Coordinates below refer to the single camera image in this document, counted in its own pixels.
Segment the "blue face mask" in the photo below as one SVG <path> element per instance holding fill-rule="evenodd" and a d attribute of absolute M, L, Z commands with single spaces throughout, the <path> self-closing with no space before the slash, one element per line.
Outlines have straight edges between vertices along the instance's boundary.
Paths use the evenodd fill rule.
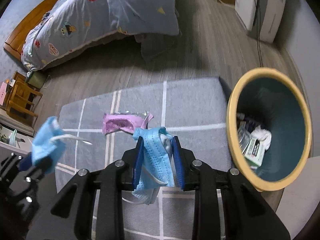
<path fill-rule="evenodd" d="M 140 179 L 132 192 L 135 200 L 123 201 L 136 205 L 153 204 L 161 187 L 174 187 L 174 174 L 171 166 L 173 155 L 172 135 L 165 127 L 151 129 L 136 128 L 133 138 L 143 139 L 143 161 Z"/>
<path fill-rule="evenodd" d="M 31 147 L 31 163 L 39 167 L 44 174 L 54 172 L 55 166 L 66 149 L 65 141 L 81 141 L 92 145 L 84 138 L 65 133 L 56 116 L 49 117 L 37 132 Z"/>

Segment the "grey Coltalin medicine box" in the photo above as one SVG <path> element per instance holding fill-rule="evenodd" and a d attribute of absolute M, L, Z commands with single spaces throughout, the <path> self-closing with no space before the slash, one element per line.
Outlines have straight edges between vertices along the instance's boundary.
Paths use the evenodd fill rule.
<path fill-rule="evenodd" d="M 260 141 L 252 137 L 246 148 L 244 158 L 251 166 L 260 167 L 263 163 L 265 148 Z"/>

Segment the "white tissue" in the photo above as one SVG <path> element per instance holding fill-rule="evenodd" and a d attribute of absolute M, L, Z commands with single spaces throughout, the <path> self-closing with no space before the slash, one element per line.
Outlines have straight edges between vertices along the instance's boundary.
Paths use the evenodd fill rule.
<path fill-rule="evenodd" d="M 257 126 L 251 133 L 253 137 L 259 140 L 265 150 L 268 150 L 271 145 L 272 134 L 266 129 L 262 129 L 261 126 Z"/>

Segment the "purple snack wrapper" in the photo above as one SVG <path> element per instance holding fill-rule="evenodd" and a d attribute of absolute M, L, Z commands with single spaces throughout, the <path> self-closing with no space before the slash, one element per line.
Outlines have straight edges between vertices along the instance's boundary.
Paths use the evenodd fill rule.
<path fill-rule="evenodd" d="M 133 134 L 136 128 L 146 129 L 149 121 L 153 119 L 151 113 L 141 117 L 136 114 L 104 114 L 102 133 L 104 135 L 123 131 L 125 133 Z"/>

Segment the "blue pill blister pack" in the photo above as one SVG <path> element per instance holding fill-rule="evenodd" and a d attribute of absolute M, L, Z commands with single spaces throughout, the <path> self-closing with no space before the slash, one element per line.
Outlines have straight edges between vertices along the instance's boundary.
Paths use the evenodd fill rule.
<path fill-rule="evenodd" d="M 251 139 L 251 133 L 246 129 L 246 122 L 240 121 L 238 127 L 238 141 L 242 154 L 246 152 L 246 148 L 248 147 Z"/>

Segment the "yellow rimmed teal trash bin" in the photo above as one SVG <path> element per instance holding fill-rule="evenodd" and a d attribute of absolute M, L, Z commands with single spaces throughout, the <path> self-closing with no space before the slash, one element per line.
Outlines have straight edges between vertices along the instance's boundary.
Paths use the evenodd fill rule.
<path fill-rule="evenodd" d="M 270 148 L 256 170 L 240 149 L 238 113 L 259 122 L 272 135 Z M 312 145 L 311 116 L 303 94 L 288 76 L 266 67 L 248 71 L 236 83 L 228 99 L 226 131 L 236 167 L 259 191 L 290 185 L 304 168 Z"/>

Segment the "small wooden stool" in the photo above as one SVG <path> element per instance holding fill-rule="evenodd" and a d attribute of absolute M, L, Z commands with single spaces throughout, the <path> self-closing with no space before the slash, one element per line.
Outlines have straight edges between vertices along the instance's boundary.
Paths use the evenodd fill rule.
<path fill-rule="evenodd" d="M 34 112 L 43 94 L 36 87 L 26 83 L 26 77 L 14 72 L 14 84 L 8 95 L 5 111 L 8 116 L 24 125 L 33 126 L 38 115 Z"/>

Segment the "pink box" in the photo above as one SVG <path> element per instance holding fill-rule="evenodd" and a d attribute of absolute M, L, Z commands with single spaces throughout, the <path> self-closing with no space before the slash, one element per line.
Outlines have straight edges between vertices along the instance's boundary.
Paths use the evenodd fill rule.
<path fill-rule="evenodd" d="M 8 84 L 5 82 L 2 82 L 1 87 L 0 87 L 0 105 L 3 106 L 5 97 L 7 95 L 7 86 Z"/>

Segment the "grey checked rug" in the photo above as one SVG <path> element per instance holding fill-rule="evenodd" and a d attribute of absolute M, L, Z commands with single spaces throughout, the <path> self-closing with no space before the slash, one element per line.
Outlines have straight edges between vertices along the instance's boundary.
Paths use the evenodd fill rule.
<path fill-rule="evenodd" d="M 101 170 L 144 140 L 141 183 L 152 184 L 144 204 L 137 193 L 123 192 L 126 239 L 191 239 L 195 193 L 178 185 L 172 156 L 173 137 L 196 159 L 227 171 L 232 167 L 226 135 L 226 99 L 218 78 L 165 81 L 98 95 L 64 105 L 59 124 L 81 138 L 66 140 L 66 150 L 56 170 L 56 186 L 62 189 L 78 170 Z M 152 115 L 148 130 L 135 134 L 102 132 L 108 114 Z"/>

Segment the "green small bin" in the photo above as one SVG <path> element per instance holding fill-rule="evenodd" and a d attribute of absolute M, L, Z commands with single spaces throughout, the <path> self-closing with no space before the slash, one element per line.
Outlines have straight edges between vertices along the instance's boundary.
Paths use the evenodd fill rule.
<path fill-rule="evenodd" d="M 27 72 L 25 82 L 37 89 L 41 89 L 46 81 L 47 76 L 42 74 L 41 72 Z"/>

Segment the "wooden bed headboard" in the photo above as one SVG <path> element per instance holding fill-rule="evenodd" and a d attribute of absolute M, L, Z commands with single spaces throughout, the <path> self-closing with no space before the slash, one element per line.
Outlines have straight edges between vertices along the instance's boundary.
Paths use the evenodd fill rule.
<path fill-rule="evenodd" d="M 43 0 L 11 32 L 4 42 L 4 50 L 18 61 L 21 60 L 22 48 L 28 33 L 41 21 L 43 15 L 50 11 L 58 0 Z"/>

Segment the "blue patterned duvet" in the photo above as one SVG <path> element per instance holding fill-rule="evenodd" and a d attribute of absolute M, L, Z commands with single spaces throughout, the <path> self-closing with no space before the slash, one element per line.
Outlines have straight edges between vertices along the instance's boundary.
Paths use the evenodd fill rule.
<path fill-rule="evenodd" d="M 58 0 L 29 31 L 21 62 L 41 70 L 113 34 L 179 33 L 175 0 Z"/>

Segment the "white air purifier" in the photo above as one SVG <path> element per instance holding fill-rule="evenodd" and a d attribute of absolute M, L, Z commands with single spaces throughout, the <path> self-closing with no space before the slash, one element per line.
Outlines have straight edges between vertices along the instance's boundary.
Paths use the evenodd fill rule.
<path fill-rule="evenodd" d="M 285 3 L 286 0 L 235 0 L 235 13 L 249 37 L 273 43 Z"/>

